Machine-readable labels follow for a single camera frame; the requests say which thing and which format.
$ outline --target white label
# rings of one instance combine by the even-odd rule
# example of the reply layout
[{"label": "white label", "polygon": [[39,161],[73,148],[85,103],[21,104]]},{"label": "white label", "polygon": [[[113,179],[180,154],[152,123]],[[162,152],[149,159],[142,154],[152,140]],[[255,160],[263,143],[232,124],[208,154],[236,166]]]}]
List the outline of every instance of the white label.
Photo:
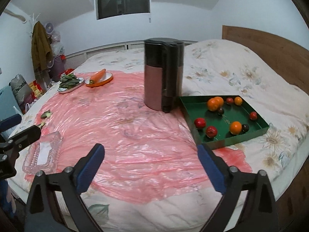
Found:
[{"label": "white label", "polygon": [[40,143],[40,152],[38,156],[37,165],[45,165],[47,163],[49,151],[52,149],[50,143],[42,142]]}]

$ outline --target bolt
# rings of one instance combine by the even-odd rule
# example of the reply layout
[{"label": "bolt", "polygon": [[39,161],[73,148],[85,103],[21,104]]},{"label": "bolt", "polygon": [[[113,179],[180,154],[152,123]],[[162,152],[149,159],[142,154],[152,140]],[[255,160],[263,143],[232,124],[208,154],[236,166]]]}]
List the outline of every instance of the bolt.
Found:
[{"label": "bolt", "polygon": [[235,167],[235,166],[231,166],[231,167],[230,167],[230,171],[231,171],[232,173],[236,173],[236,172],[238,172],[238,168]]},{"label": "bolt", "polygon": [[38,177],[40,177],[40,176],[42,176],[43,175],[43,171],[42,170],[40,170],[40,171],[38,171],[37,173],[36,173],[36,176],[38,176]]},{"label": "bolt", "polygon": [[266,176],[267,175],[266,171],[264,171],[264,170],[260,170],[259,174],[262,175],[262,176]]},{"label": "bolt", "polygon": [[66,167],[66,168],[64,169],[64,171],[65,171],[66,173],[70,173],[70,172],[72,172],[72,170],[73,170],[73,167]]}]

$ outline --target plastic tray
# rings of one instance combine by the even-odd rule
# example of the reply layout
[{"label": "plastic tray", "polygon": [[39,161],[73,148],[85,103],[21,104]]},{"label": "plastic tray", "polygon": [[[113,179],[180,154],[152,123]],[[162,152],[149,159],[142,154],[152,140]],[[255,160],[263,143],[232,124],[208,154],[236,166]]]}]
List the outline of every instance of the plastic tray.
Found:
[{"label": "plastic tray", "polygon": [[[206,105],[207,101],[216,96],[218,95],[179,97],[180,109],[190,128],[196,145],[206,144],[211,149],[217,149],[256,138],[267,132],[269,125],[258,112],[256,121],[249,119],[249,114],[255,110],[243,98],[243,103],[241,106],[237,106],[235,104],[229,106],[224,103],[223,116],[219,116],[217,112],[208,111]],[[225,101],[227,98],[234,99],[239,96],[232,95],[219,97],[222,97]],[[197,118],[205,118],[206,127],[204,129],[196,129],[194,120]],[[230,123],[234,121],[239,121],[241,124],[248,124],[249,131],[247,133],[241,132],[239,135],[232,135],[229,132],[229,127]],[[215,138],[208,138],[205,134],[206,128],[211,125],[215,126],[218,130],[218,134]]]}]

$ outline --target gray bag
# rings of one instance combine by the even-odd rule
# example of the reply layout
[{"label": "gray bag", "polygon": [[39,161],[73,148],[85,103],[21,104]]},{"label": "gray bag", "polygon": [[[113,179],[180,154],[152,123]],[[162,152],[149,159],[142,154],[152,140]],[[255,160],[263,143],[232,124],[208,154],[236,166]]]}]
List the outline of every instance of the gray bag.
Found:
[{"label": "gray bag", "polygon": [[17,74],[16,77],[11,80],[10,86],[18,105],[22,105],[25,99],[28,99],[32,93],[31,88],[20,74]]}]

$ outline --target orange fruit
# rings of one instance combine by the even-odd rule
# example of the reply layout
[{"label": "orange fruit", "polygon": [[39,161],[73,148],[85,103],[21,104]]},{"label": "orange fruit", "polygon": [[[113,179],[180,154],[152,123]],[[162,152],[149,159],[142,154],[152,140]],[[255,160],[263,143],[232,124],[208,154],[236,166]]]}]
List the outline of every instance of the orange fruit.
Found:
[{"label": "orange fruit", "polygon": [[219,107],[218,100],[215,100],[214,98],[211,98],[210,100],[208,100],[207,102],[208,110],[214,112],[218,109],[218,107]]},{"label": "orange fruit", "polygon": [[241,97],[236,97],[234,98],[234,103],[235,105],[241,105],[243,103],[243,100],[241,99]]},{"label": "orange fruit", "polygon": [[221,97],[214,97],[214,99],[218,101],[219,106],[223,106],[223,104],[224,104],[223,98],[221,98]]},{"label": "orange fruit", "polygon": [[238,135],[242,130],[242,125],[238,121],[234,121],[230,124],[230,133],[233,135]]}]

